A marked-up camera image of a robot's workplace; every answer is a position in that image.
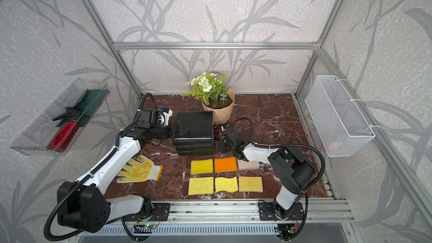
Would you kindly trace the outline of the black mini drawer cabinet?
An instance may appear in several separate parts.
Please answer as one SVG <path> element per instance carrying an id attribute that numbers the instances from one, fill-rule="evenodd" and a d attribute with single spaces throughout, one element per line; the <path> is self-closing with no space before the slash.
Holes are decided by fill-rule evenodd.
<path id="1" fill-rule="evenodd" d="M 177 121 L 188 125 L 190 133 L 184 137 L 172 138 L 178 155 L 213 155 L 213 112 L 183 111 L 177 113 Z"/>

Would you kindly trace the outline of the orange white sponge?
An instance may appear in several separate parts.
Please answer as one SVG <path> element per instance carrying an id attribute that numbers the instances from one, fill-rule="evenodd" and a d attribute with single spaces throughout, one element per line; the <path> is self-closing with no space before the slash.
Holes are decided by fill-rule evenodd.
<path id="1" fill-rule="evenodd" d="M 260 162 L 256 162 L 256 161 L 246 162 L 243 160 L 238 160 L 237 166 L 238 166 L 238 170 L 240 171 L 254 170 L 260 168 Z"/>

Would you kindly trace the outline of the bright yellow sponge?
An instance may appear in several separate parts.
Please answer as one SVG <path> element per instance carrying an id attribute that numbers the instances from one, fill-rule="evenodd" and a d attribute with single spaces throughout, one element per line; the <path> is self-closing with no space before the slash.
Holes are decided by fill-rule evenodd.
<path id="1" fill-rule="evenodd" d="M 213 173 L 213 159 L 193 160 L 191 162 L 191 175 Z"/>

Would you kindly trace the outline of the wavy yellow green sponge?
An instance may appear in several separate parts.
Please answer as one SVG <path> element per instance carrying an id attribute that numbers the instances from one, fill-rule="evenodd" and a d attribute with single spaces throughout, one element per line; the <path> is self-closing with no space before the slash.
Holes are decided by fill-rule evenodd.
<path id="1" fill-rule="evenodd" d="M 214 179 L 215 192 L 238 192 L 237 178 L 217 177 Z"/>

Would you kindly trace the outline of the pale yellow sponge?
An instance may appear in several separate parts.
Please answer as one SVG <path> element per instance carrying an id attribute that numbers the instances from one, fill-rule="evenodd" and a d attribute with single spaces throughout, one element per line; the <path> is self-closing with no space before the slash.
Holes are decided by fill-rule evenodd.
<path id="1" fill-rule="evenodd" d="M 262 177 L 239 177 L 238 181 L 240 192 L 263 192 Z"/>

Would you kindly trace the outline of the yellow square cellulose sponge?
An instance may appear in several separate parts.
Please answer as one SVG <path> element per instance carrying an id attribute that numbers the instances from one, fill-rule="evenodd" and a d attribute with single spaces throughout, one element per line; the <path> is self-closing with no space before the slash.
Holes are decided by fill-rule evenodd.
<path id="1" fill-rule="evenodd" d="M 214 193 L 214 178 L 190 178 L 188 195 L 206 195 Z"/>

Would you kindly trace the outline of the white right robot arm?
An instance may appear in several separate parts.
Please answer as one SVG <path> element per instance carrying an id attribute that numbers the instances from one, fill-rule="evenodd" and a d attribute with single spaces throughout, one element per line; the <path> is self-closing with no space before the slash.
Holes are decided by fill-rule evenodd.
<path id="1" fill-rule="evenodd" d="M 282 183 L 281 189 L 274 198 L 272 208 L 274 216 L 286 220 L 293 216 L 295 205 L 303 195 L 315 185 L 324 175 L 326 162 L 323 154 L 316 148 L 305 144 L 286 142 L 278 145 L 263 145 L 253 141 L 253 124 L 247 117 L 234 121 L 246 120 L 250 125 L 250 140 L 244 141 L 237 133 L 234 125 L 222 126 L 223 140 L 219 148 L 232 152 L 232 155 L 244 162 L 259 162 L 269 164 Z M 304 152 L 305 148 L 315 153 L 320 160 L 319 171 L 309 161 Z"/>

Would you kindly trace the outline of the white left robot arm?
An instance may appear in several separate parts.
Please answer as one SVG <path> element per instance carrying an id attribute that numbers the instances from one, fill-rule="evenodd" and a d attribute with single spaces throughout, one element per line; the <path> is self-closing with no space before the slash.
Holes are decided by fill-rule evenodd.
<path id="1" fill-rule="evenodd" d="M 123 167 L 154 139 L 175 138 L 190 128 L 181 121 L 171 123 L 172 110 L 139 110 L 133 122 L 121 129 L 111 150 L 85 175 L 64 182 L 57 190 L 57 206 L 48 216 L 44 236 L 63 241 L 83 231 L 97 232 L 104 225 L 133 214 L 150 214 L 151 201 L 141 195 L 105 199 L 104 194 Z"/>

